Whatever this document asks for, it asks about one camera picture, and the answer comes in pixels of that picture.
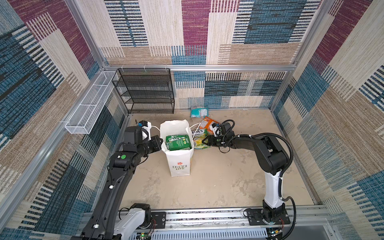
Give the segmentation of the green snack bag back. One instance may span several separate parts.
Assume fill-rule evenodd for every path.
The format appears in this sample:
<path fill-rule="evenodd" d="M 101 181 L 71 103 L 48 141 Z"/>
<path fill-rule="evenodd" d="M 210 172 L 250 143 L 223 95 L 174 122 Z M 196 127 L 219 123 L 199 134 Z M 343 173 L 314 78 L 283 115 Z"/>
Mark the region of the green snack bag back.
<path fill-rule="evenodd" d="M 166 147 L 169 151 L 190 150 L 192 144 L 188 135 L 170 135 L 166 137 Z"/>

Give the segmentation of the orange snack bag back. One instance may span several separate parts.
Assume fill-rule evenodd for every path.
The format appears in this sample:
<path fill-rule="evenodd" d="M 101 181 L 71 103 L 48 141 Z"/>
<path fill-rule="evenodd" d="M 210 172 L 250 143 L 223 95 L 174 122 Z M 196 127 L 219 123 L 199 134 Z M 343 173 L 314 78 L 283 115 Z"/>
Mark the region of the orange snack bag back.
<path fill-rule="evenodd" d="M 212 127 L 213 124 L 219 124 L 219 122 L 211 119 L 210 117 L 204 117 L 204 119 L 200 123 L 199 129 L 206 129 L 208 133 L 213 135 L 214 134 L 213 127 Z"/>

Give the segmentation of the yellow Fox's candy bag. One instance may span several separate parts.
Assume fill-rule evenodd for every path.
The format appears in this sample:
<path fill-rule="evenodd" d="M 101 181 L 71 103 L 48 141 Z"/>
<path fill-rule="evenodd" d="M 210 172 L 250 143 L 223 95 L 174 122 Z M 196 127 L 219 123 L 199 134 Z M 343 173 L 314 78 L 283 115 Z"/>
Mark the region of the yellow Fox's candy bag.
<path fill-rule="evenodd" d="M 192 131 L 192 135 L 195 150 L 210 148 L 210 146 L 203 143 L 203 140 L 210 135 L 207 129 L 197 129 L 195 131 Z"/>

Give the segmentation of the white illustrated paper bag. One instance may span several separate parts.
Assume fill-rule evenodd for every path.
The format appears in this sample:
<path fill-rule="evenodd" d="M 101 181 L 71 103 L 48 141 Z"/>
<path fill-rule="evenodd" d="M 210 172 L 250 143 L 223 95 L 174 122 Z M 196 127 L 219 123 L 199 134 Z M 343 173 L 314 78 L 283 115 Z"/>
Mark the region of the white illustrated paper bag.
<path fill-rule="evenodd" d="M 194 154 L 194 141 L 190 124 L 187 120 L 165 121 L 159 127 L 163 140 L 161 150 L 165 153 L 172 177 L 189 176 L 191 159 Z"/>

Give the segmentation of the teal tissue pack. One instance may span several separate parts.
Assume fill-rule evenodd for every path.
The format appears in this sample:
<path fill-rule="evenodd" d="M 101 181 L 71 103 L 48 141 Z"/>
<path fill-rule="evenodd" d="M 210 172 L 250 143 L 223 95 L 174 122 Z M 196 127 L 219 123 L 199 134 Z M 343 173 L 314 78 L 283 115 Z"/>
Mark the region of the teal tissue pack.
<path fill-rule="evenodd" d="M 191 107 L 191 118 L 205 118 L 209 116 L 209 110 L 205 107 Z"/>

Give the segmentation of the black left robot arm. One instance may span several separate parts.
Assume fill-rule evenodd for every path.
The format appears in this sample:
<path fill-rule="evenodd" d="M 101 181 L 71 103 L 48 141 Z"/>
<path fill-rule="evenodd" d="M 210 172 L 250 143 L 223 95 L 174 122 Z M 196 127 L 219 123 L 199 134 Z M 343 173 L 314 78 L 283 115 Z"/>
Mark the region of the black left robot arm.
<path fill-rule="evenodd" d="M 142 158 L 161 150 L 163 139 L 151 136 L 149 122 L 141 121 L 127 127 L 124 140 L 111 156 L 107 168 L 108 177 L 79 240 L 127 240 L 138 228 L 148 228 L 153 222 L 148 204 L 133 204 L 128 213 L 117 222 L 120 205 L 136 168 Z"/>

